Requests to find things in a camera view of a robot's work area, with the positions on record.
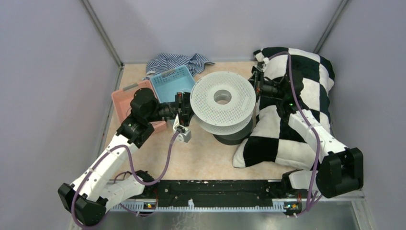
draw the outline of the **plastic basket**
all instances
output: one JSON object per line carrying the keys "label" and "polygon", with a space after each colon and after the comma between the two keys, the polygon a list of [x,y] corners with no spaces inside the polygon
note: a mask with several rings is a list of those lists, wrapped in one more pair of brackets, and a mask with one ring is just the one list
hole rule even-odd
{"label": "plastic basket", "polygon": [[191,92],[196,83],[188,68],[183,65],[155,75],[151,78],[152,86],[162,102],[173,102],[177,92]]}
{"label": "plastic basket", "polygon": [[[122,123],[128,117],[128,115],[130,115],[130,102],[134,98],[134,93],[141,88],[150,88],[152,91],[154,90],[150,81],[143,80],[139,83],[124,87],[112,93],[114,110],[117,113],[118,121],[120,123]],[[154,133],[161,132],[167,128],[165,121],[151,122],[151,124],[155,129]]]}

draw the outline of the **wooden table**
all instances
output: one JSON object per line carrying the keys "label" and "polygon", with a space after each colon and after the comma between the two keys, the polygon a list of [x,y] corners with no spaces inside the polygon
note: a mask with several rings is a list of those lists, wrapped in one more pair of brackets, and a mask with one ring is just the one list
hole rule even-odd
{"label": "wooden table", "polygon": [[[211,72],[230,71],[248,79],[253,65],[254,62],[220,62],[213,66],[207,65],[205,70],[194,78],[197,81]],[[145,67],[146,64],[126,65],[120,88],[141,81],[145,76]],[[105,147],[119,125],[117,114],[113,112]],[[169,168],[163,177],[165,180],[281,179],[284,172],[294,169],[273,162],[262,162],[244,169],[234,168],[232,159],[238,146],[227,146],[218,142],[212,134],[200,128],[194,118],[189,129],[192,132],[189,143],[176,141],[173,145]],[[142,148],[133,154],[135,170],[148,171],[157,178],[164,168],[172,135],[169,126],[166,131],[152,135]],[[129,170],[127,160],[116,174]]]}

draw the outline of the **spool center hole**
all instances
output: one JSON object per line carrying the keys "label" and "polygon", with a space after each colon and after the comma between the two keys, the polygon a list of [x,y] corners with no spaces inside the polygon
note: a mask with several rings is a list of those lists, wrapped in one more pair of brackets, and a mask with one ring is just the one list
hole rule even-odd
{"label": "spool center hole", "polygon": [[227,90],[219,90],[214,93],[214,101],[217,104],[227,104],[231,101],[231,93]]}

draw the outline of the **checkered pillow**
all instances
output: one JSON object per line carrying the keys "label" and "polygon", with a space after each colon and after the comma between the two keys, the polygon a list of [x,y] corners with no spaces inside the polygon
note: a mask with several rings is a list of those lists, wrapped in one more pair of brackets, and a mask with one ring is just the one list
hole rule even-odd
{"label": "checkered pillow", "polygon": [[[278,80],[286,73],[287,55],[268,59],[282,51],[288,51],[292,56],[292,74],[303,76],[303,102],[316,120],[330,131],[328,92],[334,85],[331,63],[317,54],[298,49],[264,48],[255,51],[254,55],[259,65],[263,66],[265,77]],[[260,98],[256,118],[257,125],[252,134],[241,143],[234,155],[234,167],[244,168],[263,161],[273,161],[299,169],[312,168],[316,154],[296,131],[281,120],[276,112],[275,100]]]}

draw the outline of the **striped cloth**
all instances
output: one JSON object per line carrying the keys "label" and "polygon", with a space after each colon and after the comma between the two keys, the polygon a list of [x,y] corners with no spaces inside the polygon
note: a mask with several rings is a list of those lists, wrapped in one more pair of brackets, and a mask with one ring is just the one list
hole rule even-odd
{"label": "striped cloth", "polygon": [[191,75],[195,76],[196,74],[203,72],[205,64],[214,65],[214,62],[211,62],[205,56],[197,53],[192,56],[160,53],[148,62],[146,68],[147,76],[144,77],[143,80],[149,80],[149,77],[152,77],[155,74],[182,65],[186,65]]}

